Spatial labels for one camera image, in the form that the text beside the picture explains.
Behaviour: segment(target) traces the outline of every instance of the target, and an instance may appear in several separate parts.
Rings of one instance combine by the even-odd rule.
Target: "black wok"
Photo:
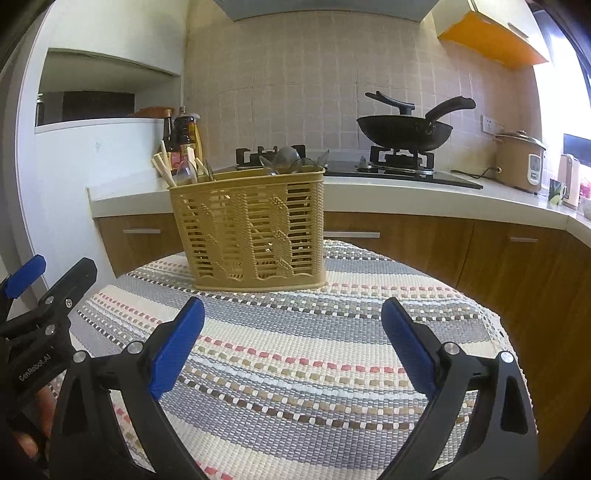
[[[450,98],[429,110],[425,118],[411,116],[413,103],[399,102],[380,91],[365,96],[398,108],[400,115],[372,115],[357,119],[361,131],[375,144],[395,150],[428,152],[441,147],[452,133],[451,125],[438,122],[446,113],[476,108],[476,102],[462,96]]]

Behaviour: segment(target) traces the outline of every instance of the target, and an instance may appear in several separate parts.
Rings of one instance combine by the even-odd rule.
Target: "beige plastic basket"
[[[267,291],[325,283],[323,172],[261,168],[169,189],[198,290]]]

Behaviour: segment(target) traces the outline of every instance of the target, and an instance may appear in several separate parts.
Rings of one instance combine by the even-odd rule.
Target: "power outlet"
[[[482,115],[482,131],[486,134],[498,135],[505,129],[505,125],[500,124],[492,118]]]

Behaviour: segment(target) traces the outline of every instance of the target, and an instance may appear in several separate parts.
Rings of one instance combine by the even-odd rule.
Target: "cabinet handle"
[[[127,228],[123,230],[123,233],[127,235],[159,235],[160,233],[162,233],[162,231],[160,230],[160,228]]]
[[[324,238],[379,238],[379,232],[324,232]]]
[[[510,242],[515,242],[516,244],[536,244],[538,243],[537,238],[527,238],[523,236],[511,236],[509,237]]]
[[[509,28],[516,34],[518,34],[521,38],[523,38],[524,40],[527,40],[529,38],[529,35],[524,34],[519,28],[517,28],[514,24],[512,24],[511,22],[507,22],[507,25],[509,26]]]

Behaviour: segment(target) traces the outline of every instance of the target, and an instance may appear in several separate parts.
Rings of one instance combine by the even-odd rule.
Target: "tiled wall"
[[[194,0],[188,25],[185,103],[202,116],[204,148],[216,166],[233,163],[236,148],[257,145],[368,149],[356,118],[398,113],[365,97],[376,90],[415,103],[415,116],[449,97],[474,98],[474,111],[442,119],[454,130],[436,151],[439,169],[480,172],[493,164],[496,144],[480,131],[483,113],[510,130],[539,123],[529,101],[537,91],[531,69],[513,72],[440,42],[431,15],[421,24],[327,11],[232,22],[213,0]]]

